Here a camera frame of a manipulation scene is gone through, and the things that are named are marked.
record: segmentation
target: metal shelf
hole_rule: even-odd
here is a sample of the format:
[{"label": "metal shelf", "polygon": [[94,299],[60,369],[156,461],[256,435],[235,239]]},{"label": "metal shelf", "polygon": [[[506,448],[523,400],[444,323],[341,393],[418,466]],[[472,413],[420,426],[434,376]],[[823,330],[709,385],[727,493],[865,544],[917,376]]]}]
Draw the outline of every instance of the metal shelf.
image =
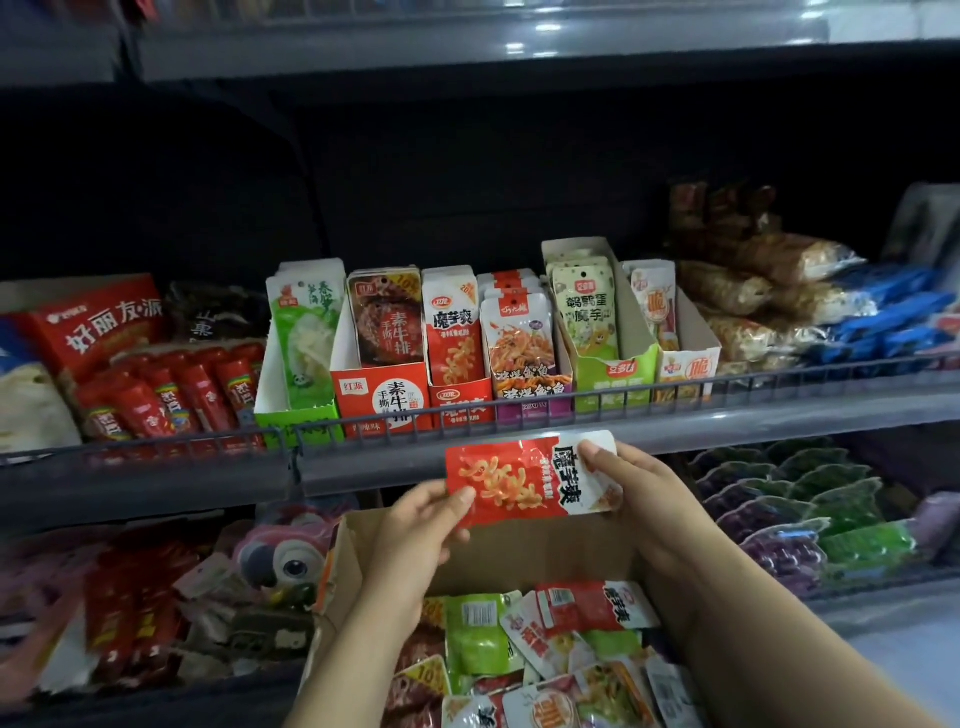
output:
[{"label": "metal shelf", "polygon": [[138,39],[148,82],[944,38],[907,0],[177,0]]}]

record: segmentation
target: brand logo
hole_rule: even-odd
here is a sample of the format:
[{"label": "brand logo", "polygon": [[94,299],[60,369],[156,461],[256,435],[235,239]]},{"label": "brand logo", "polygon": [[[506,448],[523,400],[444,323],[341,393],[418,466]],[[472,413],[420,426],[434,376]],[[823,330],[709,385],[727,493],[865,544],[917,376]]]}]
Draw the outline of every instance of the brand logo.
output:
[{"label": "brand logo", "polygon": [[703,379],[705,376],[709,376],[709,373],[710,360],[707,356],[701,356],[686,365],[687,379]]},{"label": "brand logo", "polygon": [[622,379],[624,376],[630,376],[636,372],[636,362],[634,360],[621,361],[617,364],[607,366],[607,376],[614,379]]}]

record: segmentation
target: finger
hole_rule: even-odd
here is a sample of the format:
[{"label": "finger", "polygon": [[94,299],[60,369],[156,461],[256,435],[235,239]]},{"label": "finger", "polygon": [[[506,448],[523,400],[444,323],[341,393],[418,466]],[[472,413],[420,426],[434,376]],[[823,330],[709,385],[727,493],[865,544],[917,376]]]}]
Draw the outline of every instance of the finger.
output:
[{"label": "finger", "polygon": [[427,529],[442,543],[464,519],[477,496],[473,488],[464,488],[438,503],[437,510],[427,522]]}]

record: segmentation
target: left hand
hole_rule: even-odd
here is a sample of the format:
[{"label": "left hand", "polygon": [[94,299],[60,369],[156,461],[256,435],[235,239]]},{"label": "left hand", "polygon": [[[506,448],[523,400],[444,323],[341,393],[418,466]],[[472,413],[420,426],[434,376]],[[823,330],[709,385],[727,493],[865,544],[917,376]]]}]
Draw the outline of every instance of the left hand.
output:
[{"label": "left hand", "polygon": [[450,559],[450,543],[469,541],[469,531],[457,524],[475,498],[472,488],[448,496],[445,481],[428,480],[398,500],[380,524],[361,598],[397,615],[403,640],[420,622],[423,598],[437,567]]}]

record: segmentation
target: store shelf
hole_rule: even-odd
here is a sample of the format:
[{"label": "store shelf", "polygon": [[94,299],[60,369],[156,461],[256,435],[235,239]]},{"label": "store shelf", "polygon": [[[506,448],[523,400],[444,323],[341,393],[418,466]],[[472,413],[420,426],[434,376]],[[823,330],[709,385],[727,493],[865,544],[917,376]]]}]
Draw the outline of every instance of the store shelf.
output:
[{"label": "store shelf", "polygon": [[[275,430],[260,432],[276,433]],[[156,441],[106,449],[92,445],[34,453],[31,462],[3,465],[0,458],[0,530],[34,530],[100,521],[228,508],[287,498],[292,483],[287,449],[227,452],[105,465],[106,455],[143,450]],[[188,440],[171,438],[163,446]]]},{"label": "store shelf", "polygon": [[[846,379],[861,366],[845,364],[748,379],[719,377],[711,380],[715,392],[709,400],[673,400],[574,412],[523,424],[498,422],[305,446],[298,467],[304,492],[317,496],[443,477],[444,453],[457,444],[535,438],[563,430],[608,429],[623,442],[663,454],[960,419],[960,372]],[[638,389],[672,388],[655,385],[625,391]],[[597,395],[572,398],[596,401]]]},{"label": "store shelf", "polygon": [[173,7],[137,41],[148,82],[924,39],[916,4],[901,0],[276,0],[262,17],[241,0]]}]

